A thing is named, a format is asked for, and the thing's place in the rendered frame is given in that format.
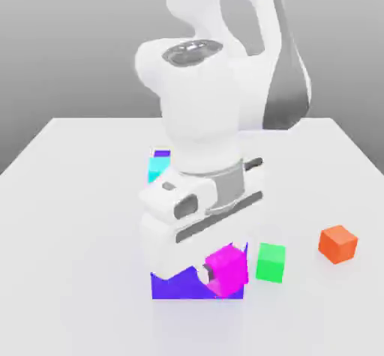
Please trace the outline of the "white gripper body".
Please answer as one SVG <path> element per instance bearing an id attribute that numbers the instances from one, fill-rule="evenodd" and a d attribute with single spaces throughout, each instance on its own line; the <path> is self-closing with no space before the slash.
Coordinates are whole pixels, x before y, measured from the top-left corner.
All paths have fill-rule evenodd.
<path id="1" fill-rule="evenodd" d="M 210 216 L 198 212 L 172 223 L 145 212 L 139 232 L 147 268 L 167 280 L 191 265 L 201 267 L 207 256 L 230 243 L 244 247 L 251 234 L 241 213 L 248 208 L 254 212 L 262 199 L 258 191 L 226 212 Z"/>

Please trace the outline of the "small orange cube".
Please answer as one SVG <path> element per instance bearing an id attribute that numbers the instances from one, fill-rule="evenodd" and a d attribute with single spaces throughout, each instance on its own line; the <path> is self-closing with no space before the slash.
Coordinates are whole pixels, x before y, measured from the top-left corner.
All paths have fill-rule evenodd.
<path id="1" fill-rule="evenodd" d="M 318 250 L 334 265 L 354 257 L 358 238 L 342 225 L 324 229 L 320 233 Z"/>

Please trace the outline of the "small magenta cube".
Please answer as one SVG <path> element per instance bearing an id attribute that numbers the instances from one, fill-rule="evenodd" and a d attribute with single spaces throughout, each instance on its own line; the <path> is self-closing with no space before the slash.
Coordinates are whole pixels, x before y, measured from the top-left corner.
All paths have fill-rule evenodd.
<path id="1" fill-rule="evenodd" d="M 248 283 L 247 254 L 233 244 L 222 247 L 205 258 L 212 278 L 207 287 L 219 298 L 228 298 Z"/>

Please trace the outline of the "large blue box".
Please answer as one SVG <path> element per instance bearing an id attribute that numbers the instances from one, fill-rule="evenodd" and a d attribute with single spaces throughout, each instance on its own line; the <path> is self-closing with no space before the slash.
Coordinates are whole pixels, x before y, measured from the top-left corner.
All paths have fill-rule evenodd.
<path id="1" fill-rule="evenodd" d="M 248 254 L 247 247 L 242 250 Z M 184 269 L 168 280 L 151 274 L 151 296 L 154 299 L 219 299 L 199 281 L 194 266 Z M 221 299 L 242 299 L 243 296 L 244 287 L 236 294 Z"/>

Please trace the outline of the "small cyan cube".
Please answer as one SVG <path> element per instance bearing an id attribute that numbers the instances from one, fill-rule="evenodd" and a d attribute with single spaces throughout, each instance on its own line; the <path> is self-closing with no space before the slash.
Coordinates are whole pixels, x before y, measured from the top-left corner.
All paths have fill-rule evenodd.
<path id="1" fill-rule="evenodd" d="M 150 157 L 148 161 L 148 182 L 153 182 L 170 165 L 170 157 Z"/>

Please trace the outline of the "small green cube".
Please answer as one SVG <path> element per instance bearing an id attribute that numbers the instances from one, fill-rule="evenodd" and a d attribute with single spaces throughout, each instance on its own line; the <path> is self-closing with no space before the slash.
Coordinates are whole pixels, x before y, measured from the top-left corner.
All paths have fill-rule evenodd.
<path id="1" fill-rule="evenodd" d="M 256 264 L 256 278 L 272 283 L 282 283 L 285 259 L 285 246 L 261 243 Z"/>

